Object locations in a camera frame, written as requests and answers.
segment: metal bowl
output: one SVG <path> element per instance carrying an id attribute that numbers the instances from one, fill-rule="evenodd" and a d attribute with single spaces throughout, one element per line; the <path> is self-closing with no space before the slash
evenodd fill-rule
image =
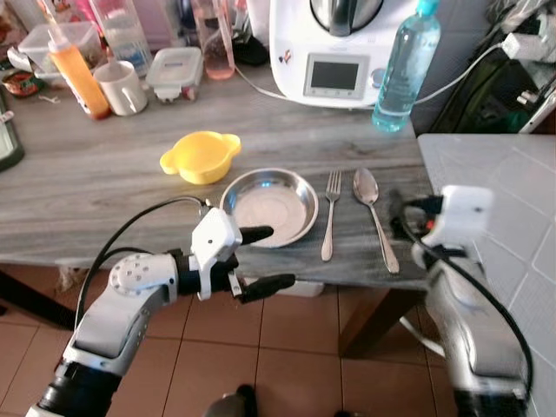
<path id="1" fill-rule="evenodd" d="M 279 248 L 297 241 L 313 227 L 319 199 L 313 187 L 295 172 L 256 169 L 228 186 L 220 208 L 232 215 L 240 228 L 271 226 L 274 234 L 253 246 Z"/>

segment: yellow plastic cup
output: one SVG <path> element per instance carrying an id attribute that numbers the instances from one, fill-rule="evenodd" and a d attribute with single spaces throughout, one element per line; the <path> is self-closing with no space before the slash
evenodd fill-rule
<path id="1" fill-rule="evenodd" d="M 232 158 L 241 150 L 242 142 L 236 135 L 194 132 L 162 155 L 160 166 L 166 174 L 179 174 L 192 184 L 211 184 L 228 173 Z"/>

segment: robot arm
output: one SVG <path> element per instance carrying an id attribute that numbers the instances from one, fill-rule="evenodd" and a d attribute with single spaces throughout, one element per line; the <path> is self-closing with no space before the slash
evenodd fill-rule
<path id="1" fill-rule="evenodd" d="M 492 199 L 486 189 L 448 186 L 442 197 L 414 202 L 434 216 L 434 227 L 421 241 L 485 288 L 484 272 L 470 256 L 475 253 L 473 241 L 487 225 Z M 431 288 L 426 307 L 440 332 L 459 416 L 525 417 L 526 358 L 514 331 L 495 306 L 445 261 L 417 244 L 412 255 L 427 270 Z"/>
<path id="2" fill-rule="evenodd" d="M 235 250 L 272 232 L 268 227 L 240 230 L 223 210 L 212 208 L 193 231 L 192 255 L 177 250 L 121 259 L 69 340 L 54 380 L 27 416 L 105 416 L 150 317 L 178 295 L 197 293 L 206 300 L 216 291 L 228 290 L 241 302 L 249 302 L 293 285 L 293 275 L 261 278 L 249 286 L 235 276 Z"/>

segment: white nozzle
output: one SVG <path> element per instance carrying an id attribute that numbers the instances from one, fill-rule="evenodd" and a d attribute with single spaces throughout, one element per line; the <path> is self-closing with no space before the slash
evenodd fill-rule
<path id="1" fill-rule="evenodd" d="M 63 34 L 62 29 L 57 24 L 51 24 L 48 32 L 50 35 L 50 52 L 59 52 L 61 50 L 66 50 L 71 46 L 70 40 Z"/>

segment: white mug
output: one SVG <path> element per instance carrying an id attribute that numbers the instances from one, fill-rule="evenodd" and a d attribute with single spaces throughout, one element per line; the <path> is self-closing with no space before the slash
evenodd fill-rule
<path id="1" fill-rule="evenodd" d="M 101 86 L 112 111 L 117 115 L 131 116 L 139 113 L 147 105 L 147 96 L 141 88 L 132 63 L 127 61 L 105 63 L 95 71 L 94 77 Z"/>

